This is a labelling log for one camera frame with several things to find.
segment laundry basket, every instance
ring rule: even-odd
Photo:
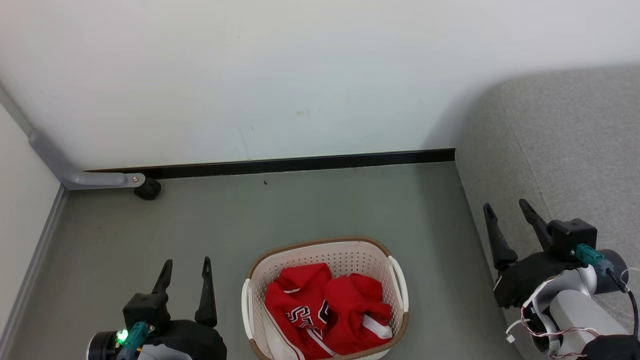
[[[334,277],[358,273],[382,283],[383,301],[391,305],[389,326],[394,337],[388,343],[334,360],[377,360],[387,354],[404,336],[409,321],[409,296],[398,262],[380,243],[369,238],[332,238],[281,247],[263,254],[253,263],[242,289],[244,331],[256,356],[272,360],[263,321],[264,295],[282,269],[326,263]]]

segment green-gray floor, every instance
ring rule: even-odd
[[[229,359],[255,358],[240,292],[261,253],[298,241],[366,235],[401,264],[406,336],[386,359],[520,359],[454,163],[161,181],[152,202],[130,190],[68,194],[12,359],[82,359],[91,336],[122,328],[122,307],[173,259],[169,311],[198,307],[211,257]]]

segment black caster wheel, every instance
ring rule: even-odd
[[[155,200],[156,197],[158,197],[160,190],[162,190],[162,186],[160,185],[160,183],[158,183],[157,180],[153,180],[148,177],[145,180],[144,184],[135,188],[133,192],[137,197],[143,200]]]

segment basket handle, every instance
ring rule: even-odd
[[[402,296],[403,311],[406,313],[407,311],[409,311],[409,292],[406,289],[404,273],[402,272],[400,264],[396,261],[396,259],[394,259],[393,256],[389,256],[389,261],[391,262],[391,268],[394,270],[396,279],[400,282],[400,295]]]
[[[242,286],[242,299],[240,300],[242,305],[242,321],[244,323],[244,332],[246,333],[246,337],[251,340],[253,339],[253,332],[251,329],[251,324],[253,322],[253,316],[249,312],[250,301],[249,299],[249,282],[250,279],[244,281],[244,285]]]

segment brown basket rim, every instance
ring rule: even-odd
[[[384,253],[387,257],[391,256],[391,253],[384,245],[377,242],[376,240],[373,240],[372,238],[368,238],[365,236],[342,236],[342,237],[336,237],[336,238],[325,238],[320,240],[304,241],[301,243],[295,243],[292,245],[279,247],[263,253],[262,255],[260,255],[260,257],[258,257],[258,259],[256,259],[256,261],[253,262],[253,265],[251,266],[251,268],[249,269],[249,273],[247,274],[247,279],[251,279],[253,276],[253,272],[255,271],[255,268],[258,266],[258,264],[260,264],[263,260],[270,257],[271,255],[278,254],[280,252],[285,252],[288,250],[300,249],[302,247],[308,247],[311,245],[320,245],[320,244],[326,244],[326,243],[341,243],[341,242],[348,242],[348,241],[363,241],[366,243],[370,243],[372,245],[375,245],[377,248],[379,248],[382,251],[382,253]],[[409,312],[405,311],[402,315],[402,323],[400,324],[400,329],[398,330],[397,334],[395,334],[394,337],[391,339],[391,341],[389,341],[388,343],[384,345],[380,345],[378,347],[370,348],[369,350],[355,352],[349,355],[330,357],[327,360],[329,359],[356,360],[362,357],[367,357],[383,351],[387,351],[392,347],[396,346],[400,342],[400,340],[403,338],[404,334],[406,333],[406,328],[408,326],[409,326]],[[253,353],[255,353],[255,355],[260,360],[272,360],[272,358],[268,357],[260,350],[260,348],[258,347],[258,344],[255,342],[254,339],[249,340],[249,346],[251,346]]]

